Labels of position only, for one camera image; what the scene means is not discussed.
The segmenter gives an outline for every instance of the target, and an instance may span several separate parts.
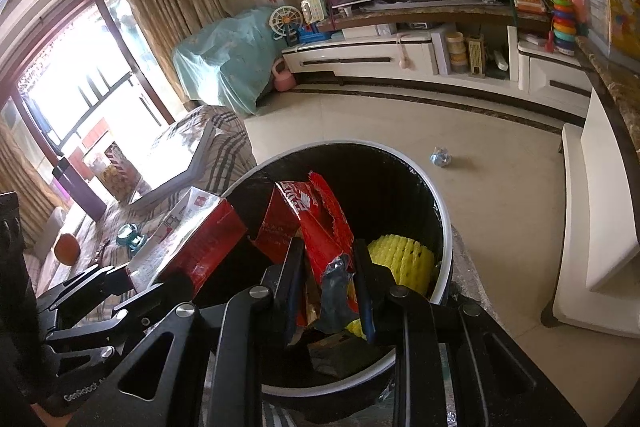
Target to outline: metal bolt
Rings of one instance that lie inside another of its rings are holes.
[[[254,299],[264,299],[269,293],[271,293],[271,290],[267,286],[254,286],[249,290],[249,295]]]
[[[475,302],[465,302],[462,304],[462,311],[465,312],[465,315],[469,315],[469,317],[478,317],[482,308]]]
[[[108,359],[111,355],[113,355],[114,351],[115,349],[113,349],[113,346],[107,346],[100,352],[100,356],[104,359]]]
[[[391,288],[389,288],[389,293],[392,297],[401,299],[402,297],[406,297],[407,295],[409,295],[409,288],[402,285],[391,286]]]
[[[196,308],[193,307],[193,304],[185,302],[183,304],[180,304],[175,309],[175,314],[178,315],[178,317],[180,317],[181,319],[185,319],[187,317],[191,317],[191,315],[193,315],[195,311]]]

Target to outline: beige floor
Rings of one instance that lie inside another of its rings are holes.
[[[246,120],[258,162],[322,139],[394,147],[434,180],[510,334],[589,427],[602,427],[640,377],[640,341],[540,325],[564,227],[559,136],[491,116],[422,103],[337,94],[274,95]],[[435,146],[454,156],[429,160]]]

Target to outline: orange ball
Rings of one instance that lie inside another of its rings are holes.
[[[63,233],[53,247],[53,253],[60,263],[73,266],[80,255],[78,240],[70,233]]]

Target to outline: pink kettlebell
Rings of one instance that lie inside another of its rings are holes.
[[[278,66],[281,64],[284,64],[284,67],[278,72]],[[276,90],[288,91],[296,87],[296,79],[293,78],[293,73],[289,71],[289,68],[287,68],[287,65],[284,63],[284,58],[279,58],[273,63],[271,73],[273,73],[273,87],[275,87]]]

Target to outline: teal plastic sheet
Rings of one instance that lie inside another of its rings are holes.
[[[175,70],[191,100],[256,114],[255,102],[285,46],[284,39],[273,40],[272,12],[267,6],[246,10],[206,26],[176,46]]]

